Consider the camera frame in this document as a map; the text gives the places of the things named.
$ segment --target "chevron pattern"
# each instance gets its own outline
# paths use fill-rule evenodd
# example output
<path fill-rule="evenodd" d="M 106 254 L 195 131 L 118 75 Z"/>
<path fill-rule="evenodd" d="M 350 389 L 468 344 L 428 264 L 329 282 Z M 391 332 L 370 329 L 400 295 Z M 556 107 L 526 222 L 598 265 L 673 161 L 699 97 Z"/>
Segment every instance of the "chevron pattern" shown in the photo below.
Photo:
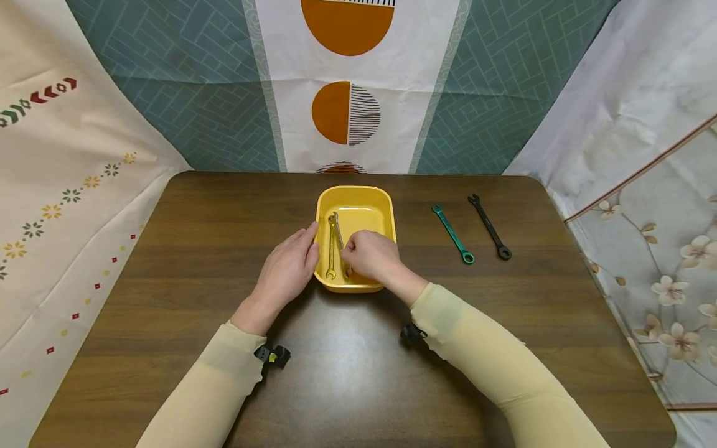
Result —
<path fill-rule="evenodd" d="M 502 173 L 617 0 L 473 0 L 418 173 Z"/>
<path fill-rule="evenodd" d="M 196 169 L 278 171 L 240 0 L 67 0 L 117 86 Z"/>

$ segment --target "green wrench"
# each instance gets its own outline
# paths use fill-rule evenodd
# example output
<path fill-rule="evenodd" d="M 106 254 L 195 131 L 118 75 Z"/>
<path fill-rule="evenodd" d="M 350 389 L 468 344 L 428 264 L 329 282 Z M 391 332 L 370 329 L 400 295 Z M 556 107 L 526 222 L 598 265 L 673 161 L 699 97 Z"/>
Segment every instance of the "green wrench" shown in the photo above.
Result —
<path fill-rule="evenodd" d="M 463 262 L 465 264 L 473 264 L 475 261 L 475 257 L 473 254 L 471 254 L 469 251 L 466 250 L 465 247 L 463 247 L 463 244 L 458 239 L 458 236 L 453 231 L 453 228 L 450 226 L 450 223 L 446 219 L 445 216 L 443 216 L 443 209 L 441 209 L 441 206 L 436 204 L 433 207 L 431 207 L 431 210 L 433 210 L 433 213 L 438 215 L 439 218 L 441 218 L 441 222 L 443 223 L 443 227 L 446 228 L 448 231 L 448 234 L 453 239 L 453 242 L 455 243 L 455 246 L 460 250 L 460 256 L 463 258 Z"/>

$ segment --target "person's right hand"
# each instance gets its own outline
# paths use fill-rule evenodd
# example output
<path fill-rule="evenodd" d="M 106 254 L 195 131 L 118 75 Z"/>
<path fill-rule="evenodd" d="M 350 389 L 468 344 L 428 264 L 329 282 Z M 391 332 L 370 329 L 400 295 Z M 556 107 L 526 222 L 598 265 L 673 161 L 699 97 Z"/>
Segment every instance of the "person's right hand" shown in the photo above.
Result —
<path fill-rule="evenodd" d="M 413 305 L 428 285 L 404 266 L 396 243 L 376 232 L 361 230 L 351 235 L 341 258 L 359 274 L 385 285 L 408 306 Z"/>
<path fill-rule="evenodd" d="M 351 235 L 341 251 L 341 258 L 359 274 L 380 282 L 388 271 L 402 265 L 396 243 L 370 230 Z"/>

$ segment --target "beige sleeve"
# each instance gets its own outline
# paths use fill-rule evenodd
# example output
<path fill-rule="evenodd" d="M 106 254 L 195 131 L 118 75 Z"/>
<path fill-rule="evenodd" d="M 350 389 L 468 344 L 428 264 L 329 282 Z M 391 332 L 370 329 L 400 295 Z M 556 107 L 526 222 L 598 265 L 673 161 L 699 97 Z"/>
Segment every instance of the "beige sleeve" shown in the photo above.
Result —
<path fill-rule="evenodd" d="M 431 350 L 503 411 L 518 448 L 608 447 L 553 374 L 499 323 L 433 284 L 411 315 Z"/>
<path fill-rule="evenodd" d="M 254 352 L 265 342 L 231 323 L 219 327 L 137 447 L 222 447 L 244 399 L 262 380 L 264 364 Z"/>

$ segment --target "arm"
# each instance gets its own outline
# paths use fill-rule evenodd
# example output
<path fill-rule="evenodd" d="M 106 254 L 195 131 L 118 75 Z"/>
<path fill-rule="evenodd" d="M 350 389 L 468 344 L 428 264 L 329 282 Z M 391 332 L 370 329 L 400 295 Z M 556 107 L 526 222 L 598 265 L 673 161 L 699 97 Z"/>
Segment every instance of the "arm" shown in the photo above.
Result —
<path fill-rule="evenodd" d="M 257 286 L 228 323 L 220 326 L 199 359 L 164 402 L 138 448 L 221 447 L 244 400 L 262 380 L 254 352 L 279 312 L 301 293 L 318 261 L 312 244 L 318 225 L 274 248 Z"/>
<path fill-rule="evenodd" d="M 428 346 L 505 414 L 517 447 L 607 447 L 552 373 L 515 336 L 445 288 L 406 268 L 395 244 L 354 234 L 341 256 L 411 308 Z"/>

